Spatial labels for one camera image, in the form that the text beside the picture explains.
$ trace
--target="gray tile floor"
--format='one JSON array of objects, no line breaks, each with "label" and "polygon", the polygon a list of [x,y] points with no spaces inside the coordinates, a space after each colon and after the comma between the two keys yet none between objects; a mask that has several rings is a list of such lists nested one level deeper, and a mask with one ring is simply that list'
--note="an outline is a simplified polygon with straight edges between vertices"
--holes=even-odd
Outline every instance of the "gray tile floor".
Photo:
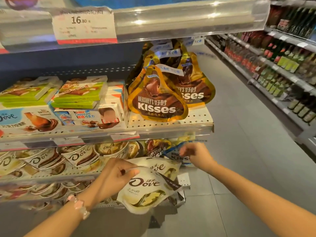
[{"label": "gray tile floor", "polygon": [[[205,46],[193,48],[211,52]],[[207,137],[206,143],[212,156],[220,164],[316,214],[316,164],[220,59],[202,56],[199,63],[216,87],[216,96],[207,105],[215,123],[215,133]],[[166,215],[160,229],[147,230],[151,213],[132,215],[125,209],[96,209],[73,237],[275,236],[215,178],[194,168],[188,172],[191,190],[186,191],[186,203],[177,214]],[[46,217],[46,213],[34,214],[2,205],[2,236],[22,236]]]}]

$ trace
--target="pink bracelet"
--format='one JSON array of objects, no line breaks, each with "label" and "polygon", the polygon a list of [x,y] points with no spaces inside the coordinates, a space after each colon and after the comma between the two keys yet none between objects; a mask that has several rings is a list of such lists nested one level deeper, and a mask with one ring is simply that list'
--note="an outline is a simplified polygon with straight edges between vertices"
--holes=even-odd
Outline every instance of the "pink bracelet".
[{"label": "pink bracelet", "polygon": [[86,207],[84,207],[84,201],[78,200],[75,195],[69,195],[69,196],[67,197],[67,202],[68,202],[68,201],[72,201],[72,202],[75,203],[75,204],[74,204],[75,209],[76,209],[76,210],[79,210],[79,212],[83,215],[83,219],[84,219],[84,220],[89,217],[90,212],[87,211],[87,208],[86,208]]}]

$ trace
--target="person's right hand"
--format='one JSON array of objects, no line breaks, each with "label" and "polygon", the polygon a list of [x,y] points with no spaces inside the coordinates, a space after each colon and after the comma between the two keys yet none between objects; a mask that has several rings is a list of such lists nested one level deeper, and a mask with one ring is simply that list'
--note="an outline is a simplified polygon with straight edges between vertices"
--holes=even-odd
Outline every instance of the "person's right hand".
[{"label": "person's right hand", "polygon": [[204,143],[186,143],[180,148],[180,155],[188,156],[192,164],[209,174],[217,165]]}]

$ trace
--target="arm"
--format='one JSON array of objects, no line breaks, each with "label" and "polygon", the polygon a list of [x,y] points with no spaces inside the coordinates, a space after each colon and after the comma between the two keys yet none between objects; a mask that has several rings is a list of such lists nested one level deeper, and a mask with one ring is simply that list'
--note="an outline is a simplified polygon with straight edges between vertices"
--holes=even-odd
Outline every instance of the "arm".
[{"label": "arm", "polygon": [[[83,192],[77,195],[84,201],[84,206],[90,211],[102,200],[119,192],[136,174],[138,170],[125,170],[136,165],[123,159],[111,158],[99,177]],[[60,210],[40,223],[25,237],[68,237],[78,227],[82,214],[74,208],[73,202],[68,202]]]},{"label": "arm", "polygon": [[223,183],[278,236],[316,235],[315,215],[219,165],[203,143],[187,143],[180,154]]}]

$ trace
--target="bracelet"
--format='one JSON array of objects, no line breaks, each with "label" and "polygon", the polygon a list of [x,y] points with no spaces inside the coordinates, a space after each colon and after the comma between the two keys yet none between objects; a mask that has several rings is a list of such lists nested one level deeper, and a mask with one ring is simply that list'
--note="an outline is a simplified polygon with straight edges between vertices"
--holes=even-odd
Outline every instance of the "bracelet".
[{"label": "bracelet", "polygon": [[79,212],[83,215],[83,219],[84,220],[89,217],[90,212],[87,211],[87,208],[83,206],[84,205],[84,201],[78,200],[75,195],[69,195],[67,197],[67,202],[68,201],[74,202],[75,209],[79,210]]}]

